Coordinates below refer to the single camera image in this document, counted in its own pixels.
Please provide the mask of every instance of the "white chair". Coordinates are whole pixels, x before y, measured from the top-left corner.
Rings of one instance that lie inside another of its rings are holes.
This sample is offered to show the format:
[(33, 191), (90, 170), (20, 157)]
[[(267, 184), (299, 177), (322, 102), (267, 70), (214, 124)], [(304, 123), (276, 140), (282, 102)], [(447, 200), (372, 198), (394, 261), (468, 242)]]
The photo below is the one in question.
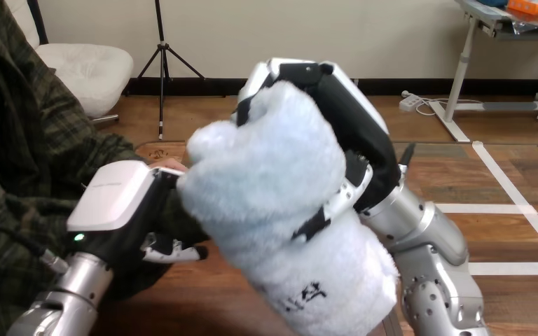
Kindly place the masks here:
[(28, 43), (77, 97), (93, 123), (118, 120), (107, 115), (129, 82), (133, 59), (115, 47), (48, 43), (37, 0), (6, 0)]

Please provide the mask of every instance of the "white fur glove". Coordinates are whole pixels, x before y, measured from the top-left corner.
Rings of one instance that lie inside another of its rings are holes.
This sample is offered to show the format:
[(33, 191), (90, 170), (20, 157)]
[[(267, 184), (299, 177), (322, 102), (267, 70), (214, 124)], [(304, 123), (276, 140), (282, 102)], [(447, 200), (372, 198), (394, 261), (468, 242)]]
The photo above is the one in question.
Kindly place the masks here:
[(333, 196), (345, 157), (313, 100), (290, 83), (260, 91), (249, 120), (199, 129), (178, 181), (183, 206), (298, 333), (365, 336), (396, 302), (397, 272), (353, 211), (311, 240), (292, 235)]

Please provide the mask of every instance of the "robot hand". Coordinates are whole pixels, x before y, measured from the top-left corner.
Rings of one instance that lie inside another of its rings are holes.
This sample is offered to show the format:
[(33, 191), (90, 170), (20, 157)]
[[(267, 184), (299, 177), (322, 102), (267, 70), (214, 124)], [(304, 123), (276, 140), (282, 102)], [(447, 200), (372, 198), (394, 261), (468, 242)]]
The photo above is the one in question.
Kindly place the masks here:
[(434, 203), (407, 189), (404, 173), (411, 153), (397, 164), (384, 120), (336, 64), (297, 59), (257, 64), (240, 91), (233, 121), (245, 124), (252, 97), (280, 80), (314, 99), (346, 155), (370, 162), (373, 177), (354, 208), (393, 255), (401, 273), (403, 313), (415, 334), (491, 335), (462, 233)]
[(183, 173), (119, 161), (98, 170), (67, 221), (68, 267), (41, 293), (7, 335), (88, 335), (97, 308), (115, 275), (143, 260), (202, 260), (207, 249), (149, 232), (170, 189)]

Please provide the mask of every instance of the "orange box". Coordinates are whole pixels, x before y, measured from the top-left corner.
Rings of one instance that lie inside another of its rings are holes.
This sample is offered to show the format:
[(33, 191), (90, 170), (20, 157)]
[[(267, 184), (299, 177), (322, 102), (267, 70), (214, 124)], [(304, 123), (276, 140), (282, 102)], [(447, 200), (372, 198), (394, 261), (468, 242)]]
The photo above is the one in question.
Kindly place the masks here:
[(538, 0), (509, 0), (508, 8), (531, 15), (538, 15)]

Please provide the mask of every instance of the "person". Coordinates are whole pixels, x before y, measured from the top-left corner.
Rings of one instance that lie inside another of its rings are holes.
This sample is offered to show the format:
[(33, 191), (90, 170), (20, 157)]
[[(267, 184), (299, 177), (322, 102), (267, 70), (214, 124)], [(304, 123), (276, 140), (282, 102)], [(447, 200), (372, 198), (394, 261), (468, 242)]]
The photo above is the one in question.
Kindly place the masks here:
[[(0, 225), (64, 255), (66, 220), (102, 166), (143, 160), (115, 134), (96, 132), (81, 105), (28, 44), (0, 0)], [(185, 170), (175, 160), (158, 163)], [(185, 244), (207, 239), (175, 194), (156, 228)], [(115, 278), (109, 297), (122, 299), (153, 285), (166, 266), (144, 263)], [(0, 335), (47, 289), (53, 273), (0, 233)]]

